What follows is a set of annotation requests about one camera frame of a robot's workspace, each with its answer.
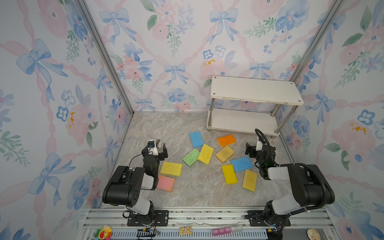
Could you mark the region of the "pale yellow orange-backed sponge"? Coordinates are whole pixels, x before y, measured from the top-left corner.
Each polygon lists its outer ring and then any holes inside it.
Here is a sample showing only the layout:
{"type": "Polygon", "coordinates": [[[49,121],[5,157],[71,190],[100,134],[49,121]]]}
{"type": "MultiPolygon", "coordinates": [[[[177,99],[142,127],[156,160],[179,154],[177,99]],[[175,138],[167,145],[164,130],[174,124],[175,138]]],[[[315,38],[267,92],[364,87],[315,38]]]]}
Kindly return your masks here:
{"type": "Polygon", "coordinates": [[[225,163],[234,153],[235,151],[230,146],[225,146],[216,154],[216,158],[225,163]]]}

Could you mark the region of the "orange sponge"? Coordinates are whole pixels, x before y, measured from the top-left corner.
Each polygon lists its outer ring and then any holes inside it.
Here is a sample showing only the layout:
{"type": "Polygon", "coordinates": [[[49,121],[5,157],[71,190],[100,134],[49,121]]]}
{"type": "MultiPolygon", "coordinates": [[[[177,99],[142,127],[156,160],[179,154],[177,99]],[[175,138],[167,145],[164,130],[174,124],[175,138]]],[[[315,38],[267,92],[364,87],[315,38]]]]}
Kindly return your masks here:
{"type": "Polygon", "coordinates": [[[221,147],[225,147],[225,146],[234,144],[237,141],[236,141],[235,137],[232,134],[230,134],[230,135],[218,138],[218,142],[219,142],[221,147]]]}

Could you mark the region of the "yellow cellulose sponge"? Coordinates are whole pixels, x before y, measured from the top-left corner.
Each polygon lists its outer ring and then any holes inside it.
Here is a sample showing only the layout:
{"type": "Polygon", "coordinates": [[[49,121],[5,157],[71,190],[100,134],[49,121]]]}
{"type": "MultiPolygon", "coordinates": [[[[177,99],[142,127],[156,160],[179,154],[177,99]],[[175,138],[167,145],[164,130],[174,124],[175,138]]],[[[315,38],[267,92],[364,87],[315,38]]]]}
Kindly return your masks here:
{"type": "Polygon", "coordinates": [[[214,148],[210,147],[207,144],[204,144],[198,156],[198,160],[208,165],[211,161],[213,153],[214,153],[214,148]]]}

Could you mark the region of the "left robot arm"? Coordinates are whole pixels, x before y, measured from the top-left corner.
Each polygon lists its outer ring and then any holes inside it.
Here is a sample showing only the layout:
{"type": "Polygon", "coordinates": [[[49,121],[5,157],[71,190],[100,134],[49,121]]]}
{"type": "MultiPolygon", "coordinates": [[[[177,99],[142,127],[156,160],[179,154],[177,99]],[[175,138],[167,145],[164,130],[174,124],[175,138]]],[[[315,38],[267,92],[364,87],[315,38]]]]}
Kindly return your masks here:
{"type": "Polygon", "coordinates": [[[102,200],[104,204],[125,206],[133,215],[152,221],[154,205],[141,197],[140,192],[157,188],[160,162],[168,157],[168,151],[160,140],[153,140],[148,141],[140,156],[143,157],[142,167],[117,167],[103,191],[102,200]]]}

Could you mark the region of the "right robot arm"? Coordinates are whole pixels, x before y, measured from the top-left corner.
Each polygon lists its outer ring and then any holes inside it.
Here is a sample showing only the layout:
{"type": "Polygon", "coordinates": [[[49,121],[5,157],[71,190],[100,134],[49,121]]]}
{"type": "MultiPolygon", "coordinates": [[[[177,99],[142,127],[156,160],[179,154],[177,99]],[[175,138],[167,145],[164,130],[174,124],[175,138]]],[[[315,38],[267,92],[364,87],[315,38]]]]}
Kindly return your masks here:
{"type": "Polygon", "coordinates": [[[280,199],[269,201],[261,213],[248,213],[249,220],[264,221],[269,225],[290,217],[330,205],[335,193],[317,165],[300,163],[277,164],[276,148],[268,144],[246,144],[245,154],[256,160],[259,176],[267,181],[287,181],[291,190],[280,199]]]}

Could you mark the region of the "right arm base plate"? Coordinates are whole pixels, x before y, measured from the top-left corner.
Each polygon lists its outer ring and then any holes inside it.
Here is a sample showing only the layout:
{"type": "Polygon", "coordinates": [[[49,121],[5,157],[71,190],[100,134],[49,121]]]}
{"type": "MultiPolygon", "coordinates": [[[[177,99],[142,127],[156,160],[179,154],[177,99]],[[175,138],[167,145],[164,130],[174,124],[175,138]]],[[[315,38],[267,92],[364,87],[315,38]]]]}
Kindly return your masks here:
{"type": "Polygon", "coordinates": [[[250,222],[251,227],[273,227],[277,228],[281,226],[284,220],[284,216],[270,215],[262,210],[249,210],[245,215],[245,219],[250,222]]]}

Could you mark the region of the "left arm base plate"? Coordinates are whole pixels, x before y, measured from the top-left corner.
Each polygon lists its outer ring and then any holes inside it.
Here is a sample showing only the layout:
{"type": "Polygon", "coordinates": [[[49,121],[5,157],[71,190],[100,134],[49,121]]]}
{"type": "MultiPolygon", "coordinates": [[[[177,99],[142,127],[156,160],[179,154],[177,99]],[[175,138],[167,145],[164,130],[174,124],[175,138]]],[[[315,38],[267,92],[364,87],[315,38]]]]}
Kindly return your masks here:
{"type": "Polygon", "coordinates": [[[148,215],[130,213],[128,216],[128,227],[167,227],[169,222],[168,210],[150,211],[148,215]]]}

